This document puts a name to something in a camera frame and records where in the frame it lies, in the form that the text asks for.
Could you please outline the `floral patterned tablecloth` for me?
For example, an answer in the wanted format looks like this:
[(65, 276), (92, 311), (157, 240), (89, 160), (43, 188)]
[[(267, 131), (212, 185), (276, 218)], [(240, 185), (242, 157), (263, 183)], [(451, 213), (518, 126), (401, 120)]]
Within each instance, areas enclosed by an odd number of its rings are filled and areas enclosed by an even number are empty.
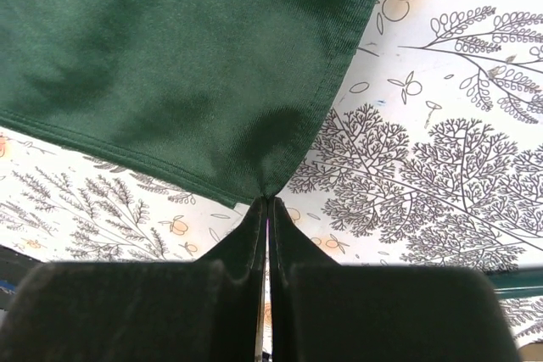
[[(376, 0), (308, 152), (250, 203), (1, 124), (1, 246), (41, 264), (192, 262), (258, 198), (340, 265), (542, 268), (542, 0)], [(266, 215), (259, 361), (269, 252)], [(538, 359), (542, 295), (497, 300), (517, 361)]]

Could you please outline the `dark green cloth napkin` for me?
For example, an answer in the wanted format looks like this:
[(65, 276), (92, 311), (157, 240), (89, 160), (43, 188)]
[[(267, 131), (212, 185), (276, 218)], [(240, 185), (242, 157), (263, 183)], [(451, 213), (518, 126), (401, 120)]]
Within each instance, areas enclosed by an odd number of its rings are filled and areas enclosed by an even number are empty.
[(376, 0), (1, 0), (1, 124), (228, 206), (280, 192)]

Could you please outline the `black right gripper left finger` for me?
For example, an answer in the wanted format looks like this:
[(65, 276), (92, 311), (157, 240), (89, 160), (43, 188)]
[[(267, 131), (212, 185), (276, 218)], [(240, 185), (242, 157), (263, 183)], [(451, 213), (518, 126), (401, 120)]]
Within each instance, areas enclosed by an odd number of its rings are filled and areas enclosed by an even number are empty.
[(20, 283), (4, 361), (259, 361), (267, 203), (192, 262), (53, 262)]

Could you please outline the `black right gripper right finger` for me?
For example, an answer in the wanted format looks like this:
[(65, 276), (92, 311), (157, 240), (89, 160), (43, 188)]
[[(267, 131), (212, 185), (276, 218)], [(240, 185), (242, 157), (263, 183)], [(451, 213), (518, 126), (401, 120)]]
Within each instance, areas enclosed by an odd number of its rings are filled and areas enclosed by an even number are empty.
[(466, 268), (340, 265), (267, 203), (276, 361), (517, 361), (489, 280)]

